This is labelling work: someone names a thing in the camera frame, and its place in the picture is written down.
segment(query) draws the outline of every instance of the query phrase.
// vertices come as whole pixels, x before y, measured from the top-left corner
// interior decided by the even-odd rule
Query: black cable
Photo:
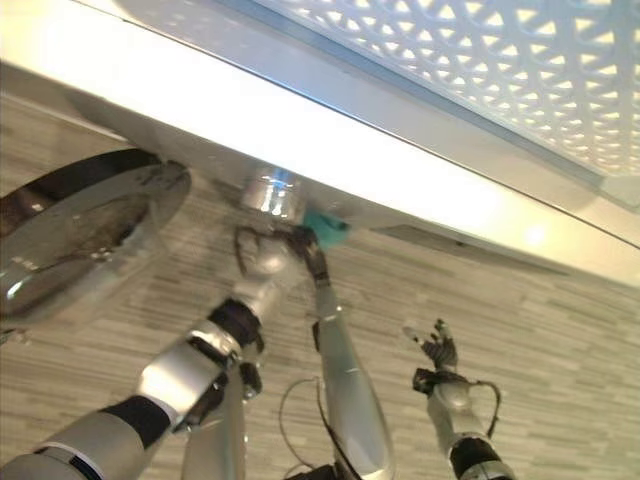
[[[324,428],[327,430],[327,433],[329,434],[329,437],[333,442],[333,446],[336,448],[336,450],[338,450],[338,453],[344,460],[344,463],[349,469],[349,472],[351,473],[351,475],[353,475],[353,478],[355,478],[356,480],[362,480],[362,477],[360,477],[360,474],[353,467],[353,465],[349,461],[349,457],[347,457],[347,454],[342,449],[342,446],[340,445],[340,441],[338,439],[338,435],[336,434],[336,432],[333,431],[333,428],[331,428],[331,425],[329,425],[329,422],[327,421],[327,417],[324,413],[324,409],[322,408],[322,402],[320,401],[320,382],[317,380],[318,379],[316,379],[316,401],[318,403],[318,410],[320,411],[320,417],[322,418],[322,423],[324,424]]]
[[[496,397],[496,406],[493,409],[493,417],[491,418],[491,424],[489,425],[489,429],[487,430],[487,437],[491,438],[493,436],[493,431],[496,428],[496,423],[498,423],[498,411],[500,410],[500,404],[502,403],[502,393],[500,392],[500,388],[493,382],[488,382],[486,380],[477,380],[475,382],[471,382],[473,386],[483,386],[489,387],[493,390],[493,394]]]
[[[278,425],[280,427],[280,433],[282,434],[282,439],[284,440],[284,443],[287,445],[287,448],[289,449],[291,454],[294,457],[296,457],[298,462],[300,462],[300,463],[298,463],[298,465],[304,465],[305,467],[309,467],[311,469],[316,468],[316,466],[314,464],[312,464],[311,462],[307,462],[302,457],[300,457],[300,455],[298,455],[298,452],[296,452],[295,448],[293,448],[293,445],[291,445],[291,442],[289,442],[289,438],[287,437],[287,432],[285,432],[285,430],[284,430],[284,423],[282,421],[283,420],[282,417],[283,417],[283,413],[284,413],[284,405],[285,405],[285,403],[287,401],[287,398],[289,397],[289,394],[293,391],[293,389],[296,388],[298,385],[302,385],[303,383],[317,382],[317,381],[318,381],[317,378],[303,378],[302,380],[297,380],[297,381],[293,382],[291,385],[289,385],[287,390],[282,395],[282,399],[280,400],[280,407],[278,408]]]

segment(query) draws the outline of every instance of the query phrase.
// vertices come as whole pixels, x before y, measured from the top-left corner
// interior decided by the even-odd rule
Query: wood-grain floor
[[[1,106],[2,195],[124,146],[13,100]],[[238,278],[231,229],[240,214],[193,173],[189,199],[163,232],[170,253],[145,281],[83,313],[81,323],[59,318],[34,331],[29,344],[0,348],[0,463],[127,395],[146,362]],[[401,332],[407,324],[427,330],[438,317],[456,335],[461,373],[502,387],[495,444],[521,479],[640,476],[637,291],[481,265],[368,231],[354,232],[329,261],[393,436],[396,478],[453,478],[426,400],[411,390],[425,359]],[[282,478],[296,463],[280,437],[277,408],[290,382],[319,374],[310,293],[296,289],[265,327],[264,392],[247,407],[250,480]],[[294,391],[285,428],[305,459],[322,464],[331,448],[314,395],[310,384]],[[490,392],[476,397],[488,418]],[[179,478],[183,444],[180,436],[167,441],[143,478]]]

